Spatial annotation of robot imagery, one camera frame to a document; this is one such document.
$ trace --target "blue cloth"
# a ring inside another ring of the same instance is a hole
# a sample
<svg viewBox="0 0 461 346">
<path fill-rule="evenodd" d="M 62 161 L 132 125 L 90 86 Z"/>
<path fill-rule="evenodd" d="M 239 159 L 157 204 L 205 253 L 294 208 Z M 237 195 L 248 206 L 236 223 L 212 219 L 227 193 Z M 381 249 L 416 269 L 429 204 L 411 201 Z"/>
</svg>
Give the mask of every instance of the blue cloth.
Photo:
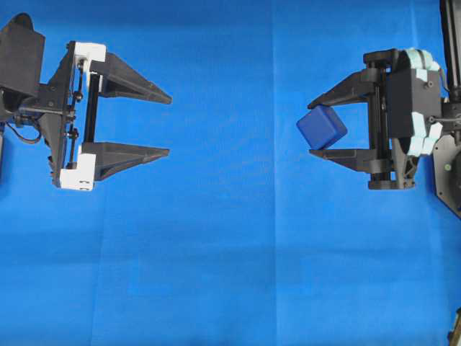
<svg viewBox="0 0 461 346">
<path fill-rule="evenodd" d="M 295 126 L 367 51 L 443 63 L 437 1 L 16 0 L 0 23 L 19 12 L 47 38 L 42 81 L 69 40 L 90 41 L 169 93 L 101 99 L 96 139 L 171 154 L 63 191 L 49 149 L 6 132 L 0 345 L 445 342 L 460 221 L 433 196 L 429 160 L 416 189 L 372 192 L 309 156 Z M 366 147 L 365 106 L 337 112 L 341 147 Z"/>
</svg>

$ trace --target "blue cube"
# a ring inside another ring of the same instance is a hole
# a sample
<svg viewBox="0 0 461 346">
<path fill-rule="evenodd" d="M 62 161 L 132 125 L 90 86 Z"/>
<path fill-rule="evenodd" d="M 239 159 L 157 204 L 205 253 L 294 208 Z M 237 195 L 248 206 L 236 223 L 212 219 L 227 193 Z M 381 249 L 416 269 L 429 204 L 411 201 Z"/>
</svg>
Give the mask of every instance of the blue cube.
<svg viewBox="0 0 461 346">
<path fill-rule="evenodd" d="M 317 106 L 296 123 L 314 150 L 332 146 L 347 134 L 347 128 L 333 108 Z"/>
</svg>

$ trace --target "white bracket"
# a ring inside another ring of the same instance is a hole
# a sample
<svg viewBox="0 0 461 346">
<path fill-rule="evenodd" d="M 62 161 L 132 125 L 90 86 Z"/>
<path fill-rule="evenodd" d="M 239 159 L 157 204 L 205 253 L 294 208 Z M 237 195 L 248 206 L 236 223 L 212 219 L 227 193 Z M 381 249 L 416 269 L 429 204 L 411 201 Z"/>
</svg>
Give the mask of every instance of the white bracket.
<svg viewBox="0 0 461 346">
<path fill-rule="evenodd" d="M 107 48 L 99 43 L 75 42 L 74 62 L 77 66 L 80 61 L 84 63 L 84 73 L 86 75 L 86 88 L 89 88 L 89 68 L 92 61 L 106 61 Z M 102 78 L 99 80 L 99 91 L 102 90 Z"/>
<path fill-rule="evenodd" d="M 443 125 L 441 123 L 432 124 L 429 129 L 429 135 L 426 131 L 424 116 L 418 112 L 412 112 L 414 135 L 411 137 L 409 156 L 420 157 L 420 155 L 430 155 L 434 150 L 435 143 L 442 135 Z"/>
<path fill-rule="evenodd" d="M 96 169 L 96 155 L 83 154 L 79 146 L 77 167 L 62 169 L 59 178 L 61 189 L 92 191 L 94 187 L 94 171 Z"/>
</svg>

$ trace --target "black cable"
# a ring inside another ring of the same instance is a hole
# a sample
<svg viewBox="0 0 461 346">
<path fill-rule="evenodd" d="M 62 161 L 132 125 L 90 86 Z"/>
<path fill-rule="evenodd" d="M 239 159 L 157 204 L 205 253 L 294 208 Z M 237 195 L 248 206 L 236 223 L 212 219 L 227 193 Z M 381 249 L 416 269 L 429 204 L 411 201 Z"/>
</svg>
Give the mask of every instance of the black cable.
<svg viewBox="0 0 461 346">
<path fill-rule="evenodd" d="M 38 125 L 38 123 L 36 123 L 35 121 L 33 121 L 34 123 L 34 128 L 35 130 L 37 130 L 38 132 L 38 137 L 36 139 L 28 139 L 28 138 L 24 138 L 22 137 L 10 124 L 6 123 L 6 126 L 8 126 L 9 128 L 12 129 L 12 131 L 14 132 L 14 134 L 21 140 L 23 141 L 24 143 L 27 143 L 27 144 L 36 144 L 38 142 L 40 142 L 40 139 L 42 138 L 42 131 L 40 130 L 40 127 Z"/>
</svg>

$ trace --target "white 3d-printed part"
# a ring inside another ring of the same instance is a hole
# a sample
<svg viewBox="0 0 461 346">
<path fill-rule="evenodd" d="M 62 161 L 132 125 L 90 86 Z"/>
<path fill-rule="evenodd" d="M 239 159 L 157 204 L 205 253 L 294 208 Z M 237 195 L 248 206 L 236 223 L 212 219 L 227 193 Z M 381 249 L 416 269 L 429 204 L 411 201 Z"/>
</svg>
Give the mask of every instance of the white 3d-printed part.
<svg viewBox="0 0 461 346">
<path fill-rule="evenodd" d="M 427 136 L 426 124 L 424 123 L 424 116 L 421 113 L 412 112 L 411 117 L 413 119 L 414 135 L 410 140 L 408 155 L 419 157 L 423 151 L 424 139 Z"/>
<path fill-rule="evenodd" d="M 432 54 L 427 50 L 417 50 L 415 48 L 405 49 L 405 52 L 410 59 L 410 67 L 415 69 L 425 69 L 428 71 L 438 71 L 440 65 L 434 61 Z"/>
<path fill-rule="evenodd" d="M 416 69 L 416 78 L 422 80 L 423 82 L 427 83 L 427 70 L 423 70 L 421 68 Z"/>
<path fill-rule="evenodd" d="M 443 125 L 441 123 L 435 123 L 431 125 L 429 129 L 429 137 L 424 139 L 423 151 L 421 152 L 423 155 L 430 155 L 434 150 L 435 143 L 440 139 L 442 135 Z"/>
<path fill-rule="evenodd" d="M 100 45 L 99 43 L 75 43 L 75 52 L 74 52 L 74 61 L 75 65 L 79 64 L 79 61 L 84 62 L 84 73 L 86 75 L 86 87 L 89 88 L 89 68 L 92 61 L 100 61 L 104 63 L 106 61 L 106 52 L 107 48 L 105 45 Z M 102 88 L 102 78 L 99 82 L 99 91 Z"/>
<path fill-rule="evenodd" d="M 82 154 L 79 146 L 77 167 L 62 169 L 60 176 L 61 189 L 92 191 L 94 186 L 95 154 Z"/>
</svg>

